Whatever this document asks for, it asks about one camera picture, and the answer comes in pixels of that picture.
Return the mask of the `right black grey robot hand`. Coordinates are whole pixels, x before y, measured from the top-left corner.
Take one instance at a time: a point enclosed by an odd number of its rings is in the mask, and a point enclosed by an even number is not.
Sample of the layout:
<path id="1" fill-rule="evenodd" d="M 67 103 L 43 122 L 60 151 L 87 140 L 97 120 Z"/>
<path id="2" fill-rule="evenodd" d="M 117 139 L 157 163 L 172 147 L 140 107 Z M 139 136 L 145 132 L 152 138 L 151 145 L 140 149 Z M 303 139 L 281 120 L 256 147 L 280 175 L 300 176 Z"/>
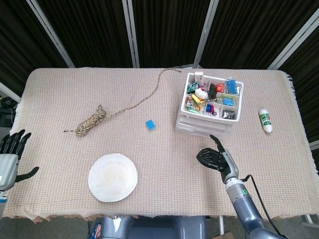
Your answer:
<path id="1" fill-rule="evenodd" d="M 238 167 L 229 151 L 222 146 L 220 140 L 213 135 L 210 135 L 210 138 L 215 142 L 218 150 L 204 148 L 197 154 L 196 158 L 203 166 L 219 171 L 222 182 L 226 185 L 228 180 L 238 178 Z"/>

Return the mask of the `left black grey robot hand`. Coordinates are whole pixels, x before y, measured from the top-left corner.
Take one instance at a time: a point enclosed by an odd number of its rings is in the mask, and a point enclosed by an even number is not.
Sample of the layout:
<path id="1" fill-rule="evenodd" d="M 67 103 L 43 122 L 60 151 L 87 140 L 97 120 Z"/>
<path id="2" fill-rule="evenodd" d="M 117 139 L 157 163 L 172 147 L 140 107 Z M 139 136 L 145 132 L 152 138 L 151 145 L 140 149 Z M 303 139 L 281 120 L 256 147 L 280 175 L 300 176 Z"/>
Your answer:
<path id="1" fill-rule="evenodd" d="M 0 141 L 0 191 L 11 189 L 15 183 L 33 177 L 39 170 L 34 167 L 30 172 L 18 175 L 19 163 L 31 132 L 24 134 L 25 129 L 12 135 L 7 134 Z"/>

